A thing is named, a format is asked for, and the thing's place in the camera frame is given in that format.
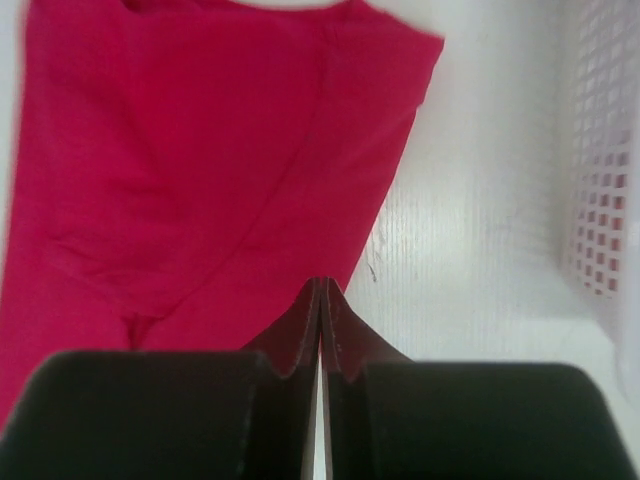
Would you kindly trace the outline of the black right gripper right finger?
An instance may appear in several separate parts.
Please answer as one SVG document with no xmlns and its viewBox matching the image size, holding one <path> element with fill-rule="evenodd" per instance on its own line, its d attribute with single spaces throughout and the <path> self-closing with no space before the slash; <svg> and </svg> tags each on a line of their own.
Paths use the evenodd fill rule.
<svg viewBox="0 0 640 480">
<path fill-rule="evenodd" d="M 332 278 L 322 280 L 319 322 L 327 477 L 374 479 L 366 367 L 410 359 L 352 310 Z"/>
</svg>

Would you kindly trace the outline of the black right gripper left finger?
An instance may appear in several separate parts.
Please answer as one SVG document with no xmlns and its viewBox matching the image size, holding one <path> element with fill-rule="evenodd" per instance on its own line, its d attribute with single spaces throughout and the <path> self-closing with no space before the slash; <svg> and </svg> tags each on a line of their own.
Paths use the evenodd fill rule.
<svg viewBox="0 0 640 480">
<path fill-rule="evenodd" d="M 310 279 L 286 312 L 244 347 L 259 355 L 261 367 L 244 479 L 313 477 L 319 313 L 320 281 Z"/>
</svg>

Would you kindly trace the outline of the magenta t shirt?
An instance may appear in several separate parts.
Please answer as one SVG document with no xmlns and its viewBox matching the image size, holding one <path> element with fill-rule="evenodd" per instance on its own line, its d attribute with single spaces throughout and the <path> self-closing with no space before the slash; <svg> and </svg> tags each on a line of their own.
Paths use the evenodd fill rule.
<svg viewBox="0 0 640 480">
<path fill-rule="evenodd" d="M 364 1 L 30 1 L 1 419 L 69 350 L 234 349 L 347 284 L 444 39 Z"/>
</svg>

